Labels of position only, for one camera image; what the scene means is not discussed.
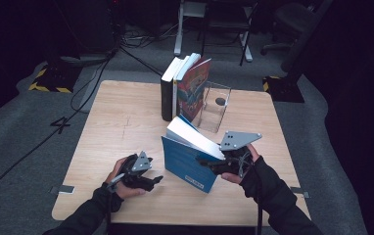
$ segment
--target wooden table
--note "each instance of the wooden table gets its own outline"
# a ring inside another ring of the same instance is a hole
[[[64,184],[73,194],[59,195],[53,208],[55,219],[63,220],[91,198],[116,160],[145,151],[153,168],[144,176],[164,179],[144,196],[125,200],[113,222],[196,225],[257,225],[257,204],[244,195],[242,187],[217,177],[206,194],[164,169],[161,136],[168,125],[161,116],[160,85],[104,81],[82,131]],[[200,130],[219,143],[225,130],[259,132],[253,145],[289,186],[300,187],[290,153],[271,98],[264,92],[232,90],[217,133]],[[298,206],[307,214],[304,197]],[[263,215],[263,225],[268,215]]]

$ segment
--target blue book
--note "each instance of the blue book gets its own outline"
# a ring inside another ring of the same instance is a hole
[[[208,193],[216,175],[197,161],[220,161],[219,146],[203,136],[186,118],[175,117],[162,137],[165,169],[192,186]]]

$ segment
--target person's left hand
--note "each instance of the person's left hand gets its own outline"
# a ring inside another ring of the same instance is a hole
[[[123,164],[123,162],[126,160],[126,158],[120,159],[117,161],[117,163],[114,166],[113,171],[108,175],[107,179],[105,180],[106,183],[110,183],[116,176],[117,172],[120,169],[120,166]],[[126,187],[122,182],[117,183],[117,195],[122,199],[127,199],[130,197],[143,195],[145,194],[145,190],[141,188],[128,188]]]

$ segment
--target black sleeve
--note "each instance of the black sleeve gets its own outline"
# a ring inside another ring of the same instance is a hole
[[[116,193],[111,195],[106,186],[107,184],[103,183],[102,187],[93,192],[92,199],[80,205],[59,227],[45,234],[81,235],[95,232],[106,216],[110,197],[112,197],[111,212],[117,212],[123,202]]]
[[[297,207],[297,197],[263,157],[250,167],[240,184],[248,198],[260,197],[260,207],[269,213],[269,224],[279,234],[322,234]]]

